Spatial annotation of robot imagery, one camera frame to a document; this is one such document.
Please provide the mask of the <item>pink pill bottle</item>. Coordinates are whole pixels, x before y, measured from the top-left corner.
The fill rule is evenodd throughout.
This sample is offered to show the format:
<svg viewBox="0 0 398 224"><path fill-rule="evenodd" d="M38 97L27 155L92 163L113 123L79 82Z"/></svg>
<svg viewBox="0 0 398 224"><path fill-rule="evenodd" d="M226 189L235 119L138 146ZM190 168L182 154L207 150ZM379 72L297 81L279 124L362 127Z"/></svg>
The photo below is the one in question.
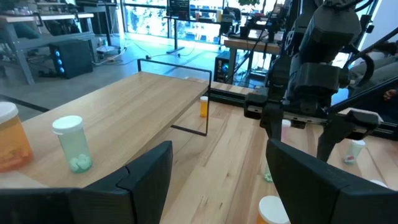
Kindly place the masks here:
<svg viewBox="0 0 398 224"><path fill-rule="evenodd" d="M289 129L291 127L291 121L287 119L282 120L282 127L281 127L281 141L286 142L289 135Z"/></svg>

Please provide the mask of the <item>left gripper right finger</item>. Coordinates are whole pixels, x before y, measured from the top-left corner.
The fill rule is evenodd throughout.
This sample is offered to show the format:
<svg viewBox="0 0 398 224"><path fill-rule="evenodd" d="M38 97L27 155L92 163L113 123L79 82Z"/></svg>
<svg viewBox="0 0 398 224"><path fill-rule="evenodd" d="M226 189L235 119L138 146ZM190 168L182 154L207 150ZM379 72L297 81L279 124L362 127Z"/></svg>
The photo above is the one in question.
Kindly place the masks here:
<svg viewBox="0 0 398 224"><path fill-rule="evenodd" d="M266 159L291 224L398 224L398 191L270 139Z"/></svg>

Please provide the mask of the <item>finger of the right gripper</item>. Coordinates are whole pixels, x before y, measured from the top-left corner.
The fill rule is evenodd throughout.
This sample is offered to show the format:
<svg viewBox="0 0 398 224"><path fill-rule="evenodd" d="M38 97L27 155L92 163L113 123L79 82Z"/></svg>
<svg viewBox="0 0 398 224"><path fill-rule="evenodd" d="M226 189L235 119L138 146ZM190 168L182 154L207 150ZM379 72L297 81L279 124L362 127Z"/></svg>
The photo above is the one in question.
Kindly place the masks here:
<svg viewBox="0 0 398 224"><path fill-rule="evenodd" d="M280 104L266 104L262 109L260 127L266 130L269 139L281 140L283 116Z"/></svg>
<svg viewBox="0 0 398 224"><path fill-rule="evenodd" d="M362 140L377 129L382 120L377 113L351 109L334 114L318 138L317 159L326 162L337 143L344 139Z"/></svg>

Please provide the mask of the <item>wooden workbench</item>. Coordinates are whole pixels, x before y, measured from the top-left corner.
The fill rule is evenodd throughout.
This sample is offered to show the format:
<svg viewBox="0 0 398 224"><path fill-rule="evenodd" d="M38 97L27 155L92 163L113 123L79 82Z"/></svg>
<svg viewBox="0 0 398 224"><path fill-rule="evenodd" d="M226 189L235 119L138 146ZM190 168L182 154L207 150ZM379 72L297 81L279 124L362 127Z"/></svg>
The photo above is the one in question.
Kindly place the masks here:
<svg viewBox="0 0 398 224"><path fill-rule="evenodd" d="M232 37L228 37L224 41L224 46L229 48L228 78L231 83L233 83L233 80L235 80L235 73L240 69L242 64L248 60L246 74L239 79L240 83L245 82L247 85L249 84L250 79L263 82L267 76L267 70L262 69L260 72L256 72L252 69L252 58L254 53L263 53L263 56L266 56L267 54L272 55L271 59L274 60L280 52L279 45L275 43L257 43L254 40L243 40ZM241 62L236 63L236 55L238 50L245 50L246 54L245 58Z"/></svg>

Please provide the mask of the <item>grey workbench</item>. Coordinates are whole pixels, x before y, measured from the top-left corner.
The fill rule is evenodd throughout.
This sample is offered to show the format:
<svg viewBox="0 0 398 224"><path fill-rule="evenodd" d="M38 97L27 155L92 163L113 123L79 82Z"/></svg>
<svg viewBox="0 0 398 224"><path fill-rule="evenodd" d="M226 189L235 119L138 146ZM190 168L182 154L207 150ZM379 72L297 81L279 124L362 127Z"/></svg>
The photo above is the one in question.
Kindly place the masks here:
<svg viewBox="0 0 398 224"><path fill-rule="evenodd" d="M16 67L23 74L25 81L29 85L35 83L30 68L24 53L31 49L37 49L41 47L47 47L52 43L60 42L64 40L86 40L90 46L91 58L93 61L98 60L96 51L95 34L91 24L91 18L94 17L92 13L79 12L78 14L50 14L44 16L4 16L0 15L0 34L5 38L6 43L11 49L11 52L16 56L15 62L3 62L0 61L0 65ZM17 37L16 30L14 28L15 23L19 22L37 22L37 21L52 21L52 20L65 20L65 19L79 19L82 20L86 26L86 32L80 32L76 34L65 34L53 36L45 34L38 39L20 39Z"/></svg>

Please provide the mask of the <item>black computer tower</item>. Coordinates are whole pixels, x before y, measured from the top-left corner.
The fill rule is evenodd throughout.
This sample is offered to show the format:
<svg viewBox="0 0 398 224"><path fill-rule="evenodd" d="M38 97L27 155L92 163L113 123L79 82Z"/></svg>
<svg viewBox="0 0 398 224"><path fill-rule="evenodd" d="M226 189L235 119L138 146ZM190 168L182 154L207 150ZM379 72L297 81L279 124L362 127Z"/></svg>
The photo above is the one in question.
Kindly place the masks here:
<svg viewBox="0 0 398 224"><path fill-rule="evenodd" d="M230 70L235 68L229 65L230 51L224 51L215 57L215 67L213 81L219 83L232 84L233 75L229 74Z"/></svg>
<svg viewBox="0 0 398 224"><path fill-rule="evenodd" d="M88 42L66 40L49 45L51 58L58 76L71 79L93 71Z"/></svg>

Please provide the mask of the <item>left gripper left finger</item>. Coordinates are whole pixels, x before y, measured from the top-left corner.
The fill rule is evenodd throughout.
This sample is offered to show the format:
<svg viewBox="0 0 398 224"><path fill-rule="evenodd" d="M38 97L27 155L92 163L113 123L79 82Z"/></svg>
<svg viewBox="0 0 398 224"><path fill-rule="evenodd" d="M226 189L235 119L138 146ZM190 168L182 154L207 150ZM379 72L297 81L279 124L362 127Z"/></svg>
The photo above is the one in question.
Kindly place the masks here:
<svg viewBox="0 0 398 224"><path fill-rule="evenodd" d="M159 224L170 185L172 141L164 141L86 188L101 197L89 224Z"/></svg>

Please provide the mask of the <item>large orange pill bottle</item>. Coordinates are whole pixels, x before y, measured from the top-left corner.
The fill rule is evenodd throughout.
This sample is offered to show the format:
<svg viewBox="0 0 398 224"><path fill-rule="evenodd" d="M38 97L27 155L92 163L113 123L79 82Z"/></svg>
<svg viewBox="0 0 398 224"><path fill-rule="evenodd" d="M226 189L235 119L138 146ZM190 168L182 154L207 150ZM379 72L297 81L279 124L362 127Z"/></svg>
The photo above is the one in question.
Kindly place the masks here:
<svg viewBox="0 0 398 224"><path fill-rule="evenodd" d="M0 101L0 172L9 172L28 164L32 149L14 103Z"/></svg>
<svg viewBox="0 0 398 224"><path fill-rule="evenodd" d="M256 224L290 224L279 197L268 195L260 199Z"/></svg>

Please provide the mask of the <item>monitor on black stand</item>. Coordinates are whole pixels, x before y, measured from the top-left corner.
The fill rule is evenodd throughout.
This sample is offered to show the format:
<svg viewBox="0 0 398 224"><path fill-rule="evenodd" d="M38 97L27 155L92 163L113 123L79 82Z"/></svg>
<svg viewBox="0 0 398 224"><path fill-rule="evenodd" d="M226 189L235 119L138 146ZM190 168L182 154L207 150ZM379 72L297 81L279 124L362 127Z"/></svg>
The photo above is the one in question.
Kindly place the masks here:
<svg viewBox="0 0 398 224"><path fill-rule="evenodd" d="M190 0L167 0L167 19L174 21L174 49L167 54L174 54L183 49L178 46L177 21L190 21Z"/></svg>

